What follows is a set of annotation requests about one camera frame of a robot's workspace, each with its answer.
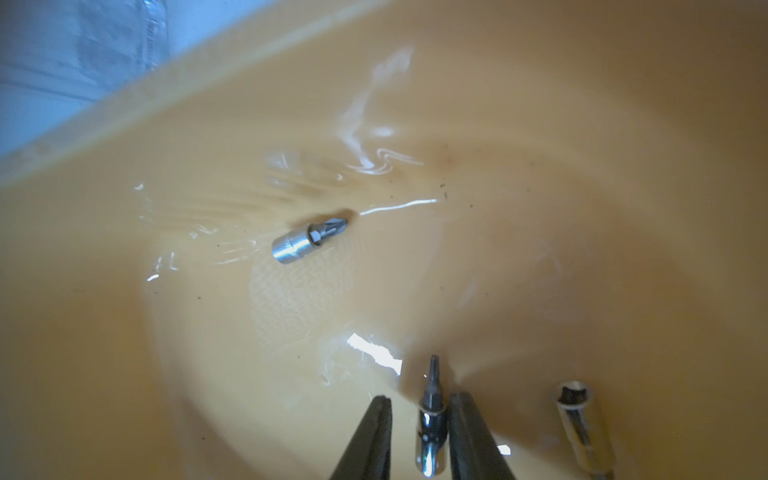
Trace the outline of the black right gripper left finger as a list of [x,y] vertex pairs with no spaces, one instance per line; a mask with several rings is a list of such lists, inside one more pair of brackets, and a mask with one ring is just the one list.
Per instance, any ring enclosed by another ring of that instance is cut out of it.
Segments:
[[332,480],[388,480],[391,472],[392,402],[374,397],[334,469]]

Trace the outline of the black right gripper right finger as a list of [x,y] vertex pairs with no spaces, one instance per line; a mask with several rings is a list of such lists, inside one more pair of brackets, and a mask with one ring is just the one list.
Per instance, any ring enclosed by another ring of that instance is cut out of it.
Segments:
[[472,395],[453,393],[449,410],[451,478],[515,480]]

